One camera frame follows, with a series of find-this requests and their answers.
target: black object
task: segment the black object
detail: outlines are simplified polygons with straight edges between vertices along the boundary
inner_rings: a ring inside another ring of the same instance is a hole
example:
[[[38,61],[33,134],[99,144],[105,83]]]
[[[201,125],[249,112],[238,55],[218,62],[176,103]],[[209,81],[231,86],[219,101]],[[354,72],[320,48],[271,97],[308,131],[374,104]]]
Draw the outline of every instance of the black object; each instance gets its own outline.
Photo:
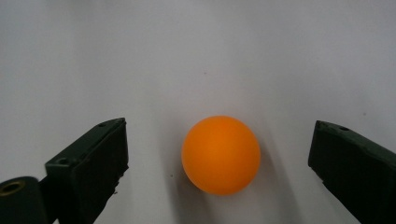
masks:
[[[396,154],[348,128],[317,121],[308,165],[361,223],[396,223]]]
[[[125,119],[96,125],[46,163],[38,183],[19,177],[0,184],[2,224],[92,224],[128,169]]]

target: orange sphere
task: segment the orange sphere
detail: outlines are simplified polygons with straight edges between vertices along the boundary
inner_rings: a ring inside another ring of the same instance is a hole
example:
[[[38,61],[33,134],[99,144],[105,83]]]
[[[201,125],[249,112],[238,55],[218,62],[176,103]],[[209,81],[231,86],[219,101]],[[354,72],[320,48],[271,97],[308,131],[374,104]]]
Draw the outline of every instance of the orange sphere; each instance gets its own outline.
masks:
[[[260,146],[238,119],[215,116],[195,124],[181,152],[183,168],[199,189],[218,195],[246,187],[260,166]]]

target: white surface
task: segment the white surface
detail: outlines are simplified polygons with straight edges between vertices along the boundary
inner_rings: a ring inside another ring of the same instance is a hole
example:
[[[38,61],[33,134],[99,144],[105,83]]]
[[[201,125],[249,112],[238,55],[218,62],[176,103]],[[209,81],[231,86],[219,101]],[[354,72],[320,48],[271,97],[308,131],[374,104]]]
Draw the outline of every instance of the white surface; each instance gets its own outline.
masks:
[[[0,2],[0,181],[125,117],[130,169],[96,223],[358,223],[307,166],[317,119],[396,148],[394,0]],[[182,172],[216,114],[259,137],[229,197]]]

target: ping pong ball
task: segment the ping pong ball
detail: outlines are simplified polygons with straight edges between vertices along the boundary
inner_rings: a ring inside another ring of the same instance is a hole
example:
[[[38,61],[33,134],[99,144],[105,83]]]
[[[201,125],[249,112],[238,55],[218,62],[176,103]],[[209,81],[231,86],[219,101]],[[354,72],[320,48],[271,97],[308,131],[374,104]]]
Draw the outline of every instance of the ping pong ball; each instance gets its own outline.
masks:
[[[246,187],[260,166],[254,133],[238,119],[203,119],[188,132],[181,150],[184,171],[199,189],[228,195]]]

